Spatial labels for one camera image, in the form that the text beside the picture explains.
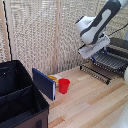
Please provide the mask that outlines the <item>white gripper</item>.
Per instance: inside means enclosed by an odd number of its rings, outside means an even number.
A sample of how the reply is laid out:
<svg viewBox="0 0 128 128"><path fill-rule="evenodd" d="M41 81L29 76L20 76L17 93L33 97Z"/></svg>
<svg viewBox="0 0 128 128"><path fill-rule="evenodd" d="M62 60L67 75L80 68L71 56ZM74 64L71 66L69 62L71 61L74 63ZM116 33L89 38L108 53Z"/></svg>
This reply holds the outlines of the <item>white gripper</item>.
<svg viewBox="0 0 128 128"><path fill-rule="evenodd" d="M81 54L84 59L87 59L88 57L91 57L93 54L98 52L100 49L102 49L109 43L110 43L109 37L107 35L104 35L92 46L84 45L81 48L79 48L78 53ZM91 58L93 63L95 63L96 62L95 58L93 56Z"/></svg>

